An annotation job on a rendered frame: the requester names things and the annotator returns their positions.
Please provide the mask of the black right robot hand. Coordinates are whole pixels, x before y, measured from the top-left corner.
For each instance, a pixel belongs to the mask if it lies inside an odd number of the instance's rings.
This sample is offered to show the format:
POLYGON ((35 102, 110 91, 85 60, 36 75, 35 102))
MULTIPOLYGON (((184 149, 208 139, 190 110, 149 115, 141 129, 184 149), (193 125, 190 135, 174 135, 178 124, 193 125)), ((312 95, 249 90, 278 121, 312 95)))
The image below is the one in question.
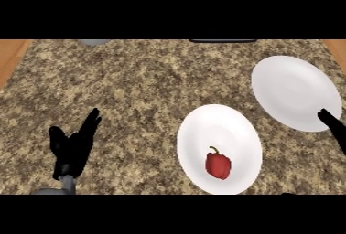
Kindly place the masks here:
POLYGON ((337 139, 338 147, 346 152, 346 125, 332 116, 326 109, 320 109, 317 112, 317 118, 331 130, 331 133, 337 139))

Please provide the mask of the grey rounded object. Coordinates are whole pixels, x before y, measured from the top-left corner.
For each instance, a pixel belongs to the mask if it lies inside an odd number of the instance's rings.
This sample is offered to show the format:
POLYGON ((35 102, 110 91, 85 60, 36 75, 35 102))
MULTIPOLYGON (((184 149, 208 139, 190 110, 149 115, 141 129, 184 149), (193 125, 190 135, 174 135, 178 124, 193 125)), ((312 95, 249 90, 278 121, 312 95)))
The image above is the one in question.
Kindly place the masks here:
POLYGON ((107 43, 112 39, 78 39, 78 41, 88 46, 97 46, 107 43))

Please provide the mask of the red bell pepper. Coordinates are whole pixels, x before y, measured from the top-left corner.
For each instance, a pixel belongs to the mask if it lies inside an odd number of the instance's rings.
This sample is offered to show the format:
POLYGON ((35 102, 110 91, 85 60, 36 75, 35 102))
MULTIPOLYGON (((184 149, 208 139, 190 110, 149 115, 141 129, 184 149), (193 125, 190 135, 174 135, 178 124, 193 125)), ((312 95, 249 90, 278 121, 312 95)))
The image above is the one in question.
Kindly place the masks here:
POLYGON ((211 149, 212 153, 207 153, 205 170, 214 178, 224 180, 230 172, 230 160, 212 146, 211 149))

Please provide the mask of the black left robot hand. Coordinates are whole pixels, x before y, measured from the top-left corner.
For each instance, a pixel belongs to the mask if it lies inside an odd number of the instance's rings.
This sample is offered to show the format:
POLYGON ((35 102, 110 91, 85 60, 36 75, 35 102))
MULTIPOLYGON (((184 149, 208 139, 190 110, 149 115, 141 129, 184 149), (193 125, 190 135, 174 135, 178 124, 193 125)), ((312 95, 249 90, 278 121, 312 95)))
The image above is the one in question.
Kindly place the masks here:
POLYGON ((102 121, 99 114, 100 111, 93 109, 85 117, 79 130, 70 136, 65 135, 65 132, 57 126, 48 128, 50 150, 54 155, 54 180, 65 175, 76 178, 84 171, 93 147, 93 136, 102 121))

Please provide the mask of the white oval plate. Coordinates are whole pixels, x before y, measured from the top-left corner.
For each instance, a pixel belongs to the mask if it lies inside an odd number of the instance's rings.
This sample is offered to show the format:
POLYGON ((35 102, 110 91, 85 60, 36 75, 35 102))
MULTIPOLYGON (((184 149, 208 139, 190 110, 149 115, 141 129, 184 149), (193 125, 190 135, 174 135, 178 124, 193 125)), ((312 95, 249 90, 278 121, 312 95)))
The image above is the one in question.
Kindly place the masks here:
POLYGON ((334 82, 295 57, 270 56, 257 63, 251 89, 263 110, 294 130, 316 133, 328 129, 317 118, 320 109, 340 118, 341 98, 334 82))
POLYGON ((190 111, 177 133, 177 156, 184 174, 205 192, 236 195, 251 187, 260 174, 261 145, 254 126, 236 110, 207 104, 190 111), (207 172, 208 153, 230 161, 226 179, 207 172))

